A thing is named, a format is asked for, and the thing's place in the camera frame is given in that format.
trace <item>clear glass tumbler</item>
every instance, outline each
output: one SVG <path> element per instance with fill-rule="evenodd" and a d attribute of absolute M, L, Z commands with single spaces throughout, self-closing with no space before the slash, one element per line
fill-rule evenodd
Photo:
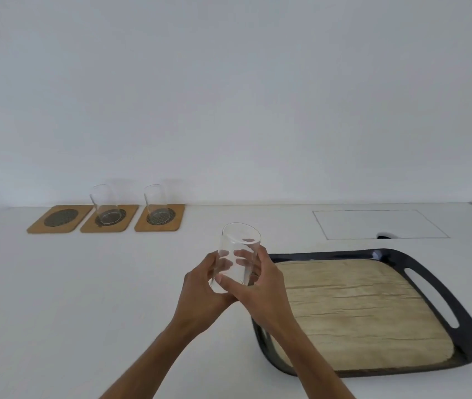
<path fill-rule="evenodd" d="M 101 224 L 108 226 L 120 221 L 122 214 L 116 203 L 116 196 L 110 186 L 94 186 L 90 190 L 90 198 L 92 203 L 94 203 Z"/>
<path fill-rule="evenodd" d="M 170 219 L 170 209 L 162 185 L 149 185 L 143 190 L 149 220 L 152 224 L 165 224 Z"/>
<path fill-rule="evenodd" d="M 210 282 L 216 293 L 225 292 L 214 279 L 214 276 L 219 273 L 229 276 L 236 282 L 249 285 L 260 240 L 260 233 L 247 224 L 231 222 L 223 227 Z"/>

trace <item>white table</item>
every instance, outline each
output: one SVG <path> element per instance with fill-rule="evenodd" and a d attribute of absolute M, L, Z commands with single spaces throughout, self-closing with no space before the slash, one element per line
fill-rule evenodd
<path fill-rule="evenodd" d="M 450 238 L 327 241 L 312 210 L 416 209 Z M 29 235 L 47 208 L 0 214 L 0 398 L 95 398 L 173 315 L 184 274 L 228 222 L 252 224 L 271 253 L 388 247 L 427 267 L 472 315 L 472 205 L 188 206 L 177 232 Z M 357 398 L 472 397 L 472 364 L 346 380 Z M 160 398 L 304 398 L 267 362 L 234 304 L 179 357 Z"/>

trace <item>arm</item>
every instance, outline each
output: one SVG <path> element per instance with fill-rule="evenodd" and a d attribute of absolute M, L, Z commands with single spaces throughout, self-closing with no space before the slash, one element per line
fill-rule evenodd
<path fill-rule="evenodd" d="M 237 250 L 236 262 L 252 265 L 259 273 L 252 286 L 244 286 L 225 275 L 216 281 L 232 293 L 253 319 L 272 335 L 286 352 L 309 399 L 355 399 L 332 367 L 305 335 L 291 311 L 284 276 L 271 261 L 264 247 L 258 249 L 257 261 L 250 264 L 249 252 Z"/>
<path fill-rule="evenodd" d="M 209 253 L 184 276 L 177 309 L 166 329 L 101 399 L 150 399 L 184 348 L 236 301 L 229 293 L 216 294 L 208 285 L 216 259 Z"/>

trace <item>forearm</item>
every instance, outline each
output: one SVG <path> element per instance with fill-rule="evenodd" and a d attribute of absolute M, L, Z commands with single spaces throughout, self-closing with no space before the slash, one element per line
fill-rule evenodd
<path fill-rule="evenodd" d="M 309 399 L 355 399 L 299 325 L 279 334 L 277 341 L 293 364 Z"/>
<path fill-rule="evenodd" d="M 101 399 L 152 398 L 177 357 L 192 339 L 183 328 L 170 323 Z"/>

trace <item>hand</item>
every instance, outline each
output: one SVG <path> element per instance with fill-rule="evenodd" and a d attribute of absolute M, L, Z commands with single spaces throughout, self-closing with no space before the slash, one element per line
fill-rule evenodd
<path fill-rule="evenodd" d="M 252 252 L 236 250 L 234 254 L 242 257 L 236 259 L 238 264 L 254 267 L 258 279 L 252 286 L 244 286 L 226 275 L 216 275 L 218 284 L 234 295 L 253 319 L 276 339 L 289 330 L 299 329 L 288 301 L 284 276 L 271 261 L 266 248 L 259 247 L 258 258 L 254 263 L 249 263 Z"/>
<path fill-rule="evenodd" d="M 214 293 L 208 281 L 212 277 L 217 252 L 211 252 L 196 268 L 184 276 L 181 295 L 172 326 L 193 339 L 207 330 L 236 298 L 229 293 Z"/>

